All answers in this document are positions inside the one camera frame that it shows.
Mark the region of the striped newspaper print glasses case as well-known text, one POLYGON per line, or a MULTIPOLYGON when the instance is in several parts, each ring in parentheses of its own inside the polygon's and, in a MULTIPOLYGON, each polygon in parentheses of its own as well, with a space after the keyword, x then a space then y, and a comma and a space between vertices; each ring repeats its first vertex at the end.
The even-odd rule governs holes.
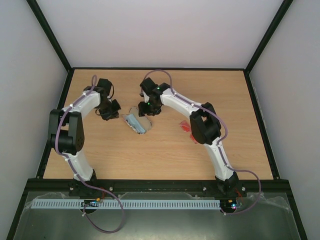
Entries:
POLYGON ((139 109, 135 106, 121 116, 124 122, 139 135, 146 134, 152 128, 152 122, 146 116, 139 116, 139 109))

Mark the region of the blue cleaning cloth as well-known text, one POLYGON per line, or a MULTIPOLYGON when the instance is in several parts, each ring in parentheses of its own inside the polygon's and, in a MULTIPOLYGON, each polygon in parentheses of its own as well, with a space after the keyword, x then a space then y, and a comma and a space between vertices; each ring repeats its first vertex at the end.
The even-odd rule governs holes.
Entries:
POLYGON ((138 121, 138 119, 131 113, 124 117, 125 122, 138 134, 145 134, 147 131, 138 121))

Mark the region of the orange transparent sunglasses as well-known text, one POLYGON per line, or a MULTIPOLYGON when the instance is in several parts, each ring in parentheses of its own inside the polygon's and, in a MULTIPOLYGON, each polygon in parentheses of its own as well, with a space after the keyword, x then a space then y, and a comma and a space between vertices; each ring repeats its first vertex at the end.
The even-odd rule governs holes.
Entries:
POLYGON ((191 125, 186 120, 181 121, 179 123, 179 126, 185 133, 189 133, 189 138, 193 141, 194 144, 198 144, 197 140, 194 138, 192 134, 191 125))

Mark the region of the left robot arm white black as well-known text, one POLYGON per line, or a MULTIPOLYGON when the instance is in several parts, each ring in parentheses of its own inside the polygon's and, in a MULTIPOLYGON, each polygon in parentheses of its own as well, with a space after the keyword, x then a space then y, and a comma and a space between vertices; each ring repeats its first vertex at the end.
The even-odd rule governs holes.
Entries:
POLYGON ((84 88, 78 99, 62 109, 53 109, 49 114, 47 143, 71 168, 73 180, 69 184, 69 194, 72 197, 99 198, 105 195, 104 189, 97 186, 96 172, 83 150, 83 120, 91 111, 104 121, 119 118, 121 106, 113 96, 112 82, 94 75, 91 85, 84 88))

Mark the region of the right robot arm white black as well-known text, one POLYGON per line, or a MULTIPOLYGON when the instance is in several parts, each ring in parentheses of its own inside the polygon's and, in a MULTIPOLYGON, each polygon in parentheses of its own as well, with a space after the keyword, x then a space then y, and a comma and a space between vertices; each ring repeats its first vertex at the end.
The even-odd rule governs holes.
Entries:
POLYGON ((158 85, 149 77, 143 79, 140 88, 144 101, 138 104, 139 116, 156 116, 163 106, 167 106, 189 118, 193 138, 204 145, 213 164, 218 191, 224 196, 233 193, 239 178, 225 153, 221 137, 222 121, 213 105, 194 102, 178 94, 169 84, 158 85))

